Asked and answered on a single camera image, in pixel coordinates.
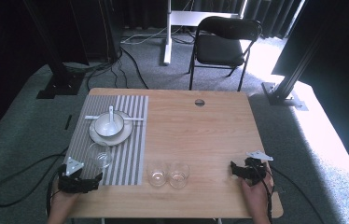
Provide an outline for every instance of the cable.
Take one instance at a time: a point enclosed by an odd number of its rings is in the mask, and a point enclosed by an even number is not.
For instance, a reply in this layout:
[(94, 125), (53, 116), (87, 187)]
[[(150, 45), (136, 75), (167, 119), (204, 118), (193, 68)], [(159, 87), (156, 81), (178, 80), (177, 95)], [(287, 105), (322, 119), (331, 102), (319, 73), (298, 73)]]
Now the cable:
[[(90, 80), (92, 77), (98, 77), (100, 76), (101, 74), (104, 74), (106, 72), (107, 69), (111, 68), (114, 64), (111, 64), (111, 63), (106, 63), (106, 66), (104, 67), (99, 67), (99, 68), (96, 68), (89, 76), (85, 77), (87, 79), (87, 81), (85, 82), (86, 86), (87, 86), (87, 90), (90, 91), (91, 90), (91, 87), (90, 87)], [(104, 70), (103, 72), (97, 74), (97, 75), (94, 75), (97, 71), (101, 71), (101, 70)]]
[(125, 52), (125, 54), (128, 55), (128, 57), (131, 58), (131, 60), (133, 61), (134, 66), (136, 67), (137, 75), (140, 77), (140, 80), (143, 82), (143, 85), (145, 85), (146, 89), (148, 89), (147, 84), (145, 83), (145, 81), (143, 80), (142, 75), (140, 74), (139, 66), (137, 65), (137, 62), (136, 62), (136, 60), (134, 59), (134, 57), (132, 57), (132, 55), (131, 55), (128, 51), (126, 51), (125, 49), (123, 49), (122, 47), (121, 47), (121, 50), (123, 50), (123, 51)]
[(119, 71), (122, 73), (122, 75), (125, 78), (125, 87), (126, 87), (126, 89), (129, 89), (129, 87), (128, 87), (128, 78), (126, 78), (125, 72), (122, 70), (122, 61), (121, 61), (121, 59), (119, 59)]
[(107, 67), (108, 65), (110, 65), (110, 63), (100, 63), (92, 67), (86, 67), (86, 68), (77, 68), (77, 67), (72, 67), (68, 65), (65, 65), (64, 67), (70, 73), (89, 73), (89, 72), (93, 72), (95, 70), (99, 70), (101, 68)]
[[(180, 28), (178, 28), (176, 31), (172, 32), (172, 40), (173, 40), (174, 42), (176, 42), (176, 43), (179, 43), (179, 44), (193, 45), (193, 44), (194, 44), (194, 41), (195, 41), (195, 36), (192, 35), (192, 34), (190, 33), (190, 31), (188, 31), (186, 34), (177, 34), (177, 33), (176, 33), (176, 32), (178, 32), (181, 28), (183, 28), (183, 27), (180, 27)], [(175, 38), (174, 35), (189, 35), (190, 37), (192, 37), (192, 41), (189, 41), (189, 42), (188, 42), (188, 41), (185, 41), (185, 40), (182, 40), (182, 39), (179, 39), (179, 38)], [(151, 36), (151, 35), (132, 35), (132, 36), (129, 36), (129, 37), (127, 37), (127, 36), (124, 36), (124, 37), (126, 37), (127, 39), (130, 39), (130, 38), (134, 38), (134, 37), (138, 37), (138, 36)], [(145, 40), (143, 40), (143, 41), (141, 41), (141, 42), (137, 42), (137, 43), (122, 43), (122, 44), (126, 44), (126, 45), (138, 45), (138, 44), (141, 44), (141, 43), (145, 42), (146, 40), (152, 39), (152, 38), (161, 38), (161, 39), (164, 39), (164, 38), (166, 38), (166, 35), (154, 35), (154, 37), (153, 37), (153, 36), (152, 36), (152, 37), (149, 37), (149, 38), (147, 38), (147, 39), (145, 39)]]
[(53, 186), (53, 180), (55, 178), (55, 176), (58, 174), (58, 170), (55, 170), (55, 172), (52, 174), (50, 180), (49, 180), (49, 186), (47, 188), (47, 195), (46, 195), (46, 212), (47, 212), (47, 217), (49, 217), (50, 214), (50, 208), (51, 208), (51, 199), (52, 197), (59, 192), (59, 190), (57, 192), (55, 192), (54, 194), (52, 193), (52, 186)]
[[(186, 7), (189, 5), (190, 2), (192, 2), (192, 5), (191, 5), (191, 9), (190, 9), (189, 11), (192, 11), (192, 8), (193, 8), (193, 6), (194, 6), (194, 0), (189, 0), (189, 1), (186, 3), (186, 5), (183, 7), (183, 10), (182, 10), (182, 11), (186, 10)], [(183, 27), (183, 26), (180, 26), (180, 28), (178, 28), (176, 31), (172, 32), (172, 34), (177, 33), (182, 27)], [(166, 29), (167, 29), (167, 28), (163, 28), (162, 30), (160, 30), (159, 32), (157, 32), (157, 33), (154, 34), (154, 35), (132, 35), (132, 36), (128, 37), (127, 39), (122, 40), (120, 43), (121, 43), (121, 44), (128, 44), (128, 45), (138, 45), (138, 44), (142, 44), (142, 43), (146, 42), (148, 39), (151, 39), (152, 37), (159, 35), (160, 33), (162, 33), (162, 32), (163, 32), (164, 30), (166, 30)], [(137, 43), (127, 43), (128, 40), (130, 40), (130, 39), (132, 39), (132, 38), (134, 38), (134, 37), (137, 37), (137, 36), (148, 36), (148, 38), (147, 38), (147, 39), (144, 39), (144, 40), (142, 40), (142, 41), (140, 41), (140, 42), (137, 42)]]
[(110, 71), (111, 71), (111, 72), (114, 74), (114, 76), (115, 76), (115, 79), (114, 79), (114, 86), (115, 86), (116, 88), (118, 88), (118, 86), (117, 86), (117, 79), (119, 78), (119, 76), (117, 76), (117, 73), (115, 73), (115, 72), (113, 71), (113, 66), (111, 66)]
[(227, 8), (225, 9), (228, 13), (230, 13), (230, 5), (232, 4), (232, 0), (227, 1)]
[(281, 175), (282, 177), (284, 177), (285, 179), (287, 179), (292, 185), (294, 185), (294, 187), (296, 187), (296, 189), (302, 194), (302, 196), (306, 199), (306, 201), (308, 202), (308, 204), (312, 207), (312, 209), (314, 209), (314, 212), (317, 214), (317, 217), (320, 219), (321, 223), (325, 223), (323, 218), (320, 216), (320, 214), (317, 212), (317, 209), (314, 207), (314, 205), (312, 204), (312, 202), (309, 200), (309, 198), (306, 196), (306, 194), (300, 189), (300, 187), (298, 187), (298, 185), (292, 181), (288, 176), (284, 175), (282, 172), (278, 171), (276, 168), (274, 168), (273, 166), (271, 166), (271, 169), (274, 170), (276, 173), (278, 173), (279, 175)]
[(35, 165), (39, 164), (41, 161), (45, 161), (47, 159), (50, 159), (50, 158), (56, 158), (55, 161), (52, 162), (52, 164), (49, 166), (49, 168), (46, 170), (46, 172), (41, 176), (41, 178), (37, 181), (37, 183), (35, 184), (35, 186), (29, 191), (27, 192), (26, 194), (24, 194), (23, 196), (21, 196), (19, 199), (13, 201), (12, 203), (0, 203), (0, 207), (9, 207), (13, 204), (16, 204), (16, 203), (20, 203), (22, 202), (23, 200), (25, 200), (27, 197), (29, 197), (36, 189), (37, 187), (41, 184), (41, 182), (44, 180), (44, 178), (46, 177), (46, 175), (48, 174), (49, 170), (53, 167), (53, 165), (55, 164), (55, 162), (60, 158), (60, 157), (64, 157), (64, 152), (68, 149), (65, 148), (60, 154), (54, 154), (54, 155), (50, 155), (50, 156), (47, 156), (39, 161), (36, 161), (34, 163), (32, 163), (31, 165), (27, 166), (26, 168), (20, 170), (19, 172), (13, 174), (13, 175), (10, 175), (8, 177), (6, 177), (5, 179), (1, 180), (0, 181), (0, 187), (5, 184), (6, 182), (8, 182), (9, 180), (11, 180), (12, 178), (14, 178), (15, 176), (17, 175), (20, 175), (24, 172), (26, 172), (27, 170), (29, 170), (30, 168), (34, 167)]

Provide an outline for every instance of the bowl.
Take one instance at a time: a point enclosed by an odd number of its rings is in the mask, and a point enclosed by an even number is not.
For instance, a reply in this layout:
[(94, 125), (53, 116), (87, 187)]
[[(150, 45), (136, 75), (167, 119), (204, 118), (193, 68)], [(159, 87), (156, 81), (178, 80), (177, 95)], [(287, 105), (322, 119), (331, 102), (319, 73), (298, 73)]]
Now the bowl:
[(104, 113), (95, 121), (95, 131), (103, 137), (111, 137), (122, 132), (124, 128), (124, 118), (113, 113), (113, 120), (110, 119), (110, 113)]

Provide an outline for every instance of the glass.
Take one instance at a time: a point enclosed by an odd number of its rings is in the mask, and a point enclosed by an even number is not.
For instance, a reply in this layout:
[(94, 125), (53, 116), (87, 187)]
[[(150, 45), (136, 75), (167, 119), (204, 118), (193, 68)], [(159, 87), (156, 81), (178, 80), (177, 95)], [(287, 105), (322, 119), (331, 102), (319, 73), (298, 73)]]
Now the glass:
[(106, 143), (93, 143), (88, 151), (93, 164), (98, 168), (104, 169), (113, 161), (110, 147)]
[(169, 170), (169, 183), (175, 189), (182, 189), (187, 185), (189, 167), (182, 161), (175, 161)]
[(151, 161), (147, 165), (147, 177), (152, 186), (162, 186), (166, 183), (167, 166), (162, 161)]

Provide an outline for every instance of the table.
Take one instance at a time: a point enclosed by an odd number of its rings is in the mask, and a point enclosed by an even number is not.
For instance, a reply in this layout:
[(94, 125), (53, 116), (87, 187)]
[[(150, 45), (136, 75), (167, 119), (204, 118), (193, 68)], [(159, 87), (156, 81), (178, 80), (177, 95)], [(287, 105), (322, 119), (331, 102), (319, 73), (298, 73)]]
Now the table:
[(171, 27), (172, 25), (184, 25), (184, 26), (198, 26), (199, 23), (206, 17), (220, 16), (226, 18), (240, 18), (245, 4), (241, 6), (239, 14), (222, 13), (222, 12), (199, 12), (199, 11), (176, 11), (171, 8), (172, 2), (168, 0), (168, 13), (167, 13), (167, 28), (166, 28), (166, 45), (163, 63), (171, 63), (172, 54), (172, 38)]
[[(146, 175), (141, 185), (101, 186), (81, 195), (70, 217), (249, 217), (230, 174), (230, 161), (263, 151), (245, 93), (92, 89), (90, 95), (148, 95), (144, 169), (153, 160), (181, 160), (191, 172), (182, 189), (154, 188)], [(274, 193), (272, 216), (282, 214)]]

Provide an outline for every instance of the hand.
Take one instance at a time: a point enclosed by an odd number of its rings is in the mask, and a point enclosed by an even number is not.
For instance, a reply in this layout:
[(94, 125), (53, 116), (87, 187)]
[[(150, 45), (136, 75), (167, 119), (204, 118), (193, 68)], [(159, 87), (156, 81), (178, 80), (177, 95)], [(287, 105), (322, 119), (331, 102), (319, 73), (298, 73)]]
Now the hand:
[(72, 194), (58, 191), (58, 181), (52, 184), (51, 208), (48, 224), (63, 224), (76, 203), (80, 193)]
[[(244, 199), (250, 216), (253, 218), (255, 224), (270, 223), (268, 219), (268, 195), (264, 184), (259, 181), (254, 186), (249, 186), (247, 182), (239, 178), (241, 188), (244, 193)], [(269, 192), (272, 192), (271, 176), (266, 174), (264, 180)]]

